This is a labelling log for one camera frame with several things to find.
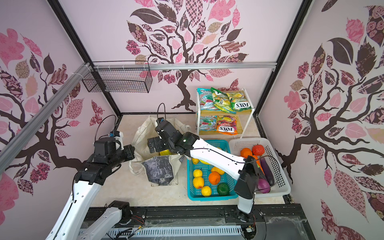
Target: black wire basket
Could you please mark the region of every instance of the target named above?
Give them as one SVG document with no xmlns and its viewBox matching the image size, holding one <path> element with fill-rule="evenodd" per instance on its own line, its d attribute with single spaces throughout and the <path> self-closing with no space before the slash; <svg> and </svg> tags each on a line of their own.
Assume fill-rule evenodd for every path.
<svg viewBox="0 0 384 240">
<path fill-rule="evenodd" d="M 148 61 L 128 61 L 137 64 L 137 68 L 128 65 L 110 65 L 96 67 L 84 78 L 88 92 L 126 92 L 149 93 L 152 84 Z"/>
</svg>

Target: wall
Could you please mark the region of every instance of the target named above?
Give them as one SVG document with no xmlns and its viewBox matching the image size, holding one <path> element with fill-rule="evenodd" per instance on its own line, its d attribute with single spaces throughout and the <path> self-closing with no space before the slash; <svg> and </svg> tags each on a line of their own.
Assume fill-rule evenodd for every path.
<svg viewBox="0 0 384 240">
<path fill-rule="evenodd" d="M 61 4 L 93 61 L 168 64 L 276 61 L 301 1 L 70 0 Z M 153 71 L 149 94 L 112 96 L 122 112 L 154 112 L 157 102 L 165 102 L 169 112 L 186 112 L 195 110 L 198 87 L 237 84 L 248 90 L 256 105 L 270 71 Z M 138 99 L 140 104 L 132 104 Z"/>
<path fill-rule="evenodd" d="M 83 61 L 46 1 L 3 2 L 0 16 L 2 149 Z M 111 113 L 82 83 L 68 95 L 0 176 L 3 239 L 45 239 L 93 152 L 97 122 Z M 105 122 L 99 136 L 113 127 L 112 118 Z"/>
<path fill-rule="evenodd" d="M 315 1 L 260 114 L 318 240 L 382 239 L 382 5 Z"/>
</svg>

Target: teal basket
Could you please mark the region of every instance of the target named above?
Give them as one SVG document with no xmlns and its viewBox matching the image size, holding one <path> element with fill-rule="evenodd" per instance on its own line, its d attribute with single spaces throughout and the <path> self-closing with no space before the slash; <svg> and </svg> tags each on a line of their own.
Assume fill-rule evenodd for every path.
<svg viewBox="0 0 384 240">
<path fill-rule="evenodd" d="M 212 146 L 214 147 L 219 147 L 221 148 L 223 151 L 225 152 L 228 152 L 230 153 L 230 150 L 229 150 L 229 144 L 226 140 L 206 140 L 207 143 L 211 144 Z M 211 173 L 211 169 L 213 168 L 214 166 L 213 165 L 208 165 L 208 164 L 204 164 L 204 163 L 201 163 L 199 162 L 198 164 L 193 164 L 192 163 L 192 160 L 188 160 L 188 163 L 187 163 L 187 177 L 189 179 L 188 181 L 188 197 L 190 200 L 192 201 L 219 201 L 219 200 L 228 200 L 228 199 L 234 199 L 234 198 L 237 198 L 238 195 L 235 193 L 234 191 L 234 188 L 235 188 L 235 185 L 236 185 L 236 182 L 231 176 L 229 176 L 227 173 L 225 173 L 224 175 L 221 175 L 221 179 L 220 179 L 220 183 L 226 183 L 229 187 L 229 195 L 228 196 L 220 196 L 218 193 L 217 193 L 217 185 L 212 185 L 209 181 L 208 181 L 208 176 L 209 174 Z M 193 186 L 193 171 L 195 169 L 200 169 L 201 171 L 203 171 L 203 178 L 204 178 L 204 186 L 209 186 L 211 189 L 212 189 L 212 195 L 209 196 L 209 197 L 205 197 L 201 194 L 201 189 L 196 189 L 194 186 Z"/>
</svg>

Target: snack package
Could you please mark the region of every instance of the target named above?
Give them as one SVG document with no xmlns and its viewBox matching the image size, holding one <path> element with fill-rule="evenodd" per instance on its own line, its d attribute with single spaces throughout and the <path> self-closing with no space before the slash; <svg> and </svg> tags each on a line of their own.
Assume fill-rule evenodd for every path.
<svg viewBox="0 0 384 240">
<path fill-rule="evenodd" d="M 198 88 L 197 92 L 199 93 L 201 110 L 218 111 L 217 107 L 214 106 L 214 100 L 210 89 Z"/>
<path fill-rule="evenodd" d="M 237 135 L 236 118 L 231 116 L 217 116 L 216 132 L 225 135 Z"/>
<path fill-rule="evenodd" d="M 200 131 L 215 131 L 215 130 L 216 130 L 215 116 L 200 117 Z"/>
<path fill-rule="evenodd" d="M 236 114 L 236 112 L 232 111 L 231 103 L 225 93 L 222 93 L 221 91 L 215 88 L 211 88 L 211 92 L 215 107 L 217 107 L 223 112 Z"/>
<path fill-rule="evenodd" d="M 249 104 L 247 98 L 242 92 L 236 93 L 226 93 L 229 97 L 229 101 L 231 102 L 232 110 L 237 112 L 251 109 L 251 104 Z"/>
</svg>

